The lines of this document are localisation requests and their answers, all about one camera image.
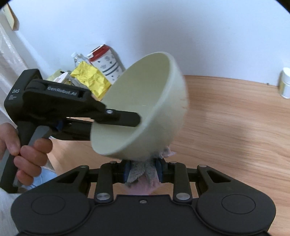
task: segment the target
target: logo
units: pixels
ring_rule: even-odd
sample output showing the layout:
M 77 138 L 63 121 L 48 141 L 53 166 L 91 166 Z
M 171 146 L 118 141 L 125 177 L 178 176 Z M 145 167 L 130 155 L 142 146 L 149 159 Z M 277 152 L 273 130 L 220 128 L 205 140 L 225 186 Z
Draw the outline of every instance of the logo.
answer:
M 60 89 L 60 88 L 53 88 L 51 86 L 49 86 L 47 89 L 50 90 L 50 91 L 59 92 L 59 93 L 65 93 L 65 94 L 68 94 L 68 95 L 73 95 L 73 96 L 77 95 L 77 92 L 67 91 L 67 90 Z

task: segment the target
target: black stripe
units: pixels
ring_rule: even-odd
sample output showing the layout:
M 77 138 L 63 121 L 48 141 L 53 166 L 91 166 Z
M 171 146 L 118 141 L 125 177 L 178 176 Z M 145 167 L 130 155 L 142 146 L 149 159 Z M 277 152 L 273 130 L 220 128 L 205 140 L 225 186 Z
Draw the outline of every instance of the black stripe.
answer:
M 112 70 L 109 74 L 106 74 L 105 76 L 112 74 L 116 69 L 118 69 L 118 67 L 119 66 L 117 66 L 114 70 Z
M 103 73 L 107 72 L 108 70 L 111 70 L 115 65 L 117 64 L 117 61 L 115 62 L 114 65 L 112 65 L 109 69 L 102 71 Z

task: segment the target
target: yellow crumpled paper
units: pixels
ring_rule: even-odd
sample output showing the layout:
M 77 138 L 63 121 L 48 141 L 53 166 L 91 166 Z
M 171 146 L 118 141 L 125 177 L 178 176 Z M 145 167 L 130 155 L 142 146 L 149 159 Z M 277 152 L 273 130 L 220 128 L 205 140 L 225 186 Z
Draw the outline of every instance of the yellow crumpled paper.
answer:
M 83 85 L 87 86 L 98 100 L 103 98 L 111 86 L 111 83 L 96 67 L 93 67 L 84 61 L 81 62 L 70 75 L 77 78 L 77 80 Z

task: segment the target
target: plastic bottle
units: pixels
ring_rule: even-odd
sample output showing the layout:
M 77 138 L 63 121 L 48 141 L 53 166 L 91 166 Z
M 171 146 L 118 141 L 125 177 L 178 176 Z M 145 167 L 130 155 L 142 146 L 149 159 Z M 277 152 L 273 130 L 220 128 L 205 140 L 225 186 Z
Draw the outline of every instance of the plastic bottle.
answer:
M 75 67 L 77 67 L 81 62 L 85 61 L 86 63 L 88 63 L 89 65 L 91 65 L 92 63 L 90 63 L 90 61 L 83 56 L 83 54 L 77 54 L 76 52 L 74 52 L 71 57 L 73 58 L 74 62 L 75 62 Z

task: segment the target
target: screw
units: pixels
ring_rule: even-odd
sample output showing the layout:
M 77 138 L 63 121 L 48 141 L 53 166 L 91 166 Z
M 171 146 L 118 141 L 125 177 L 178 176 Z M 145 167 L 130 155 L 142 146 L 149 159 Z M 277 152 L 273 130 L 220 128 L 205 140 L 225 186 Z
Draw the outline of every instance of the screw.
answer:
M 176 198 L 177 198 L 178 200 L 183 200 L 183 201 L 185 201 L 185 200 L 188 200 L 188 199 L 190 198 L 190 195 L 189 195 L 188 193 L 178 193 L 178 194 L 176 195 Z
M 111 195 L 108 194 L 108 193 L 99 193 L 97 194 L 97 199 L 100 200 L 100 201 L 105 201 L 105 200 L 108 200 L 110 199 Z

